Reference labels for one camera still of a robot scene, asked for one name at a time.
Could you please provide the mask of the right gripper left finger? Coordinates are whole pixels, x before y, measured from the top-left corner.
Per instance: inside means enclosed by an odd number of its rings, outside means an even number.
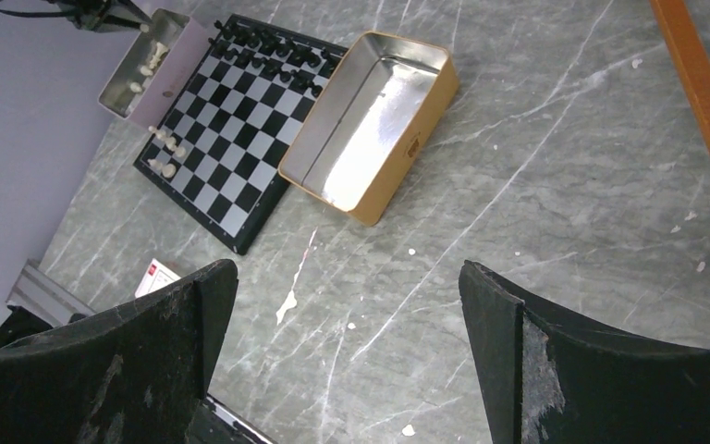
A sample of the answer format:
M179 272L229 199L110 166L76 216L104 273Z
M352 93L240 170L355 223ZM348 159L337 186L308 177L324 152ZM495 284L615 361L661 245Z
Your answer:
M0 348L0 443L187 443L239 284L217 260Z

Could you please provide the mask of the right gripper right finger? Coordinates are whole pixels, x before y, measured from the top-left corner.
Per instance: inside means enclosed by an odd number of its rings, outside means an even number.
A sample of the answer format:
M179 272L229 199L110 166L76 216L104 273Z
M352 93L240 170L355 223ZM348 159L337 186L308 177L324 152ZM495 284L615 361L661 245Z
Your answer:
M459 295L495 443L710 443L710 349L611 327L473 261Z

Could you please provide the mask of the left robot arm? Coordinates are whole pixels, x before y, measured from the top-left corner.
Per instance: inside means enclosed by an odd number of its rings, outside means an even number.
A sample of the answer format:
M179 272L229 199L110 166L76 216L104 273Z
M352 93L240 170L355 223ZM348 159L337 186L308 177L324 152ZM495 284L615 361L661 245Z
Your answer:
M0 14L19 19L65 19L80 31L108 33L116 31L149 31L153 20L133 1L44 1L44 11L6 9Z

